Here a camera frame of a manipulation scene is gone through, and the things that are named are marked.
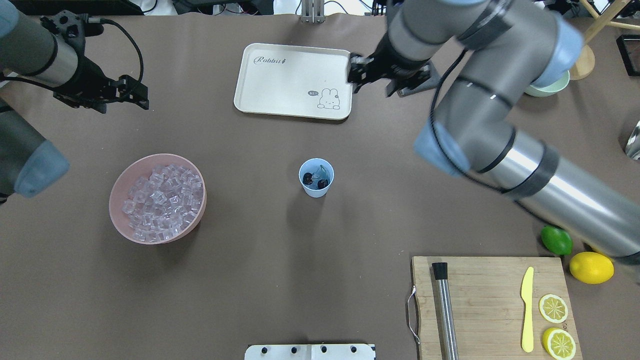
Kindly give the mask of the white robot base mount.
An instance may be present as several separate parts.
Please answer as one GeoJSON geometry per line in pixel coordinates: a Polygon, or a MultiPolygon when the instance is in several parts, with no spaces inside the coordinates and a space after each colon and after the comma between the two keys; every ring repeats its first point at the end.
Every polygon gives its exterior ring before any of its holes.
{"type": "Polygon", "coordinates": [[[254,344],[245,360],[376,360],[374,345],[366,343],[254,344]]]}

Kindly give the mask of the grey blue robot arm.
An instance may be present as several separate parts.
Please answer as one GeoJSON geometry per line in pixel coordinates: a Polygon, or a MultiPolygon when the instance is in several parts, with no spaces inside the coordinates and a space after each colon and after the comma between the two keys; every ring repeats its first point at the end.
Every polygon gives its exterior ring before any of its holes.
{"type": "Polygon", "coordinates": [[[347,80],[355,91],[381,79],[388,95],[416,89],[450,39],[471,55],[432,100],[414,150],[451,176],[485,175],[492,191],[638,271],[638,205],[506,121],[526,88],[578,59],[583,38],[559,14],[530,0],[405,0],[375,51],[350,55],[347,80]]]}
{"type": "Polygon", "coordinates": [[[43,109],[35,95],[19,104],[18,90],[28,85],[71,109],[105,114],[108,105],[150,107],[143,84],[145,63],[133,36],[120,23],[102,16],[62,10],[33,18],[9,0],[1,2],[1,203],[38,196],[70,169],[70,161],[38,130],[30,107],[43,109]],[[111,77],[87,53],[87,39],[115,27],[132,46],[137,75],[111,77]]]}

